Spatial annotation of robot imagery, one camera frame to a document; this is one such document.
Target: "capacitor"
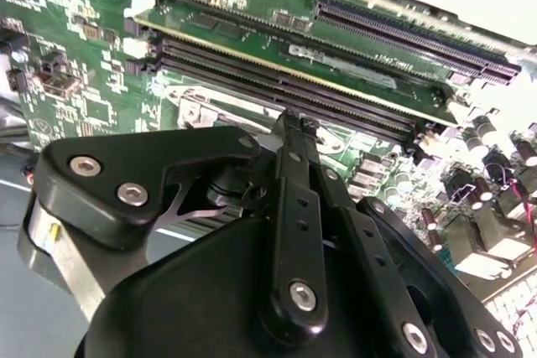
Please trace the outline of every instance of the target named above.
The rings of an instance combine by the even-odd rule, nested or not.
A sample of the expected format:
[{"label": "capacitor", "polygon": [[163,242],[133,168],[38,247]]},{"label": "capacitor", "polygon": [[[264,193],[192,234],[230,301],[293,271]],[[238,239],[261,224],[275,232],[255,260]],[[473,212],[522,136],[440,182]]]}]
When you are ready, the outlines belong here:
[{"label": "capacitor", "polygon": [[481,201],[479,194],[474,189],[467,196],[467,203],[470,205],[472,210],[479,210],[483,207],[483,202]]},{"label": "capacitor", "polygon": [[481,176],[478,176],[473,180],[473,184],[476,186],[474,192],[479,196],[480,201],[489,201],[493,197],[493,192],[488,186],[488,182]]},{"label": "capacitor", "polygon": [[412,190],[412,181],[405,172],[400,172],[395,175],[395,183],[397,184],[397,190],[400,193],[409,193]]},{"label": "capacitor", "polygon": [[386,203],[389,205],[399,205],[401,203],[401,194],[393,186],[386,189],[384,196]]},{"label": "capacitor", "polygon": [[521,140],[516,142],[514,146],[517,148],[517,151],[520,154],[520,157],[524,161],[524,164],[527,167],[534,167],[537,165],[537,153],[529,142]]},{"label": "capacitor", "polygon": [[438,223],[435,219],[435,214],[431,209],[421,209],[421,217],[423,222],[427,226],[427,230],[433,231],[438,227]]},{"label": "capacitor", "polygon": [[488,117],[476,117],[473,120],[473,126],[476,128],[477,135],[486,146],[490,147],[498,142],[498,132]]},{"label": "capacitor", "polygon": [[437,230],[428,231],[427,237],[429,238],[430,248],[433,252],[439,252],[444,248],[442,239]]},{"label": "capacitor", "polygon": [[468,151],[475,159],[483,159],[488,153],[488,147],[483,144],[473,127],[467,127],[461,134]]},{"label": "capacitor", "polygon": [[491,181],[500,186],[511,185],[514,179],[513,168],[505,155],[492,151],[483,159],[483,163]]}]

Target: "electrolytic capacitor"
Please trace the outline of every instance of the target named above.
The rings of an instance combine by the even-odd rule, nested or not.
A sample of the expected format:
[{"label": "electrolytic capacitor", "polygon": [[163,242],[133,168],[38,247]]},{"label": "electrolytic capacitor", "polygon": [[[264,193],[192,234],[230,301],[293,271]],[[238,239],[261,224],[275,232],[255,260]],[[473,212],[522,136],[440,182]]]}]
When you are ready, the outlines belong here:
[{"label": "electrolytic capacitor", "polygon": [[395,175],[395,183],[397,184],[397,190],[401,193],[409,193],[412,191],[412,181],[405,172],[400,172]]},{"label": "electrolytic capacitor", "polygon": [[399,205],[401,203],[401,194],[397,190],[397,188],[394,188],[393,186],[390,188],[387,188],[384,193],[386,203],[389,205]]},{"label": "electrolytic capacitor", "polygon": [[480,201],[489,201],[493,197],[493,192],[488,186],[488,182],[481,176],[478,176],[473,180],[473,184],[476,186],[474,193],[479,196]]},{"label": "electrolytic capacitor", "polygon": [[433,252],[439,252],[444,248],[442,239],[437,230],[428,231],[427,236],[429,238],[430,248]]},{"label": "electrolytic capacitor", "polygon": [[486,146],[490,147],[498,142],[498,132],[488,117],[476,117],[473,120],[473,126],[476,128],[477,135]]},{"label": "electrolytic capacitor", "polygon": [[473,127],[467,127],[461,134],[468,151],[475,159],[483,159],[488,153],[488,147],[483,144]]},{"label": "electrolytic capacitor", "polygon": [[520,154],[520,157],[524,161],[524,164],[527,167],[534,167],[537,165],[537,153],[529,142],[521,140],[516,142],[514,146],[517,148],[517,151]]},{"label": "electrolytic capacitor", "polygon": [[438,223],[435,219],[435,214],[431,209],[421,209],[421,217],[427,227],[427,230],[432,231],[438,227]]},{"label": "electrolytic capacitor", "polygon": [[479,210],[483,207],[483,202],[475,189],[468,194],[467,202],[472,210]]}]

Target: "black plastic arm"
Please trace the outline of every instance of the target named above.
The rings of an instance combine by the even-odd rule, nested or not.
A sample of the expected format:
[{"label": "black plastic arm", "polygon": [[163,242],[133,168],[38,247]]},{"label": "black plastic arm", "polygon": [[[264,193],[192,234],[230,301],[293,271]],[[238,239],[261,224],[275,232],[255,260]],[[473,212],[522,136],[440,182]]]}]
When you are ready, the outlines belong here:
[{"label": "black plastic arm", "polygon": [[[90,321],[78,354],[521,357],[385,204],[354,205],[316,128],[284,112],[272,151],[235,127],[50,144],[20,249]],[[147,265],[154,227],[226,205],[242,217]]]}]

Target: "green circuit board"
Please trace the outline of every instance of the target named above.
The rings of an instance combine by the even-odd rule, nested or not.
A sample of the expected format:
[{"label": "green circuit board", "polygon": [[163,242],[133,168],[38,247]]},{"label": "green circuit board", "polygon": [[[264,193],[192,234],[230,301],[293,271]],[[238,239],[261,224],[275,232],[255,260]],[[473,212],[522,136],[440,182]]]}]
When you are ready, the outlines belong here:
[{"label": "green circuit board", "polygon": [[[126,132],[147,132],[184,127],[235,124],[258,133],[270,130],[278,113],[276,106],[262,103],[231,87],[216,86],[181,74],[162,70],[156,75],[132,75],[126,70],[128,60],[144,57],[149,46],[125,29],[126,16],[192,43],[240,54],[256,63],[278,66],[280,70],[306,80],[320,82],[356,97],[403,111],[413,117],[427,117],[446,126],[456,126],[452,113],[433,87],[440,83],[461,91],[469,104],[491,110],[489,96],[469,86],[448,80],[450,70],[434,60],[411,54],[366,36],[353,35],[315,20],[316,0],[194,0],[217,10],[248,16],[286,33],[315,39],[335,49],[344,49],[357,58],[375,62],[384,70],[396,72],[396,86],[375,84],[371,76],[349,75],[329,65],[305,58],[289,57],[289,44],[278,38],[243,28],[240,35],[222,35],[217,29],[200,24],[203,13],[186,6],[148,3],[148,0],[0,0],[3,28],[28,36],[28,45],[12,54],[12,69],[23,72],[26,87],[19,91],[29,126],[31,143],[40,150],[60,137],[94,136]],[[522,49],[512,44],[498,44],[486,35],[473,33],[468,27],[416,11],[389,8],[372,0],[342,0],[357,8],[373,9],[391,18],[411,22],[453,40],[473,44],[494,52],[510,52],[516,60],[524,58]],[[43,63],[61,55],[56,83],[43,75]],[[524,73],[535,75],[537,69],[528,56],[521,63]],[[60,93],[50,90],[59,87]],[[444,202],[437,195],[443,189],[441,176],[454,163],[463,160],[458,153],[442,159],[433,169],[415,167],[404,156],[399,144],[364,134],[356,129],[322,122],[323,162],[332,166],[350,184],[361,163],[378,158],[377,176],[368,179],[365,188],[349,185],[356,198],[378,195],[398,185],[396,176],[405,172],[414,181],[412,195],[402,195],[397,204],[414,222],[418,200],[421,205],[440,208]]]}]

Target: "motherboard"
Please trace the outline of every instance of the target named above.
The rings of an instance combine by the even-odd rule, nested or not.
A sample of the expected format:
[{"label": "motherboard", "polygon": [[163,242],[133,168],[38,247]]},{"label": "motherboard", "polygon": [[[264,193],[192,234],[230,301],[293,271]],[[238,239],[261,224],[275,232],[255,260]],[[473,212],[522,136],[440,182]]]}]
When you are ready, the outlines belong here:
[{"label": "motherboard", "polygon": [[[531,253],[537,190],[534,17],[503,7],[0,0],[0,86],[18,94],[38,151],[221,125],[269,134],[292,107],[319,121],[322,162],[354,200],[379,197],[453,267],[492,279]],[[479,231],[489,213],[510,232]]]}]

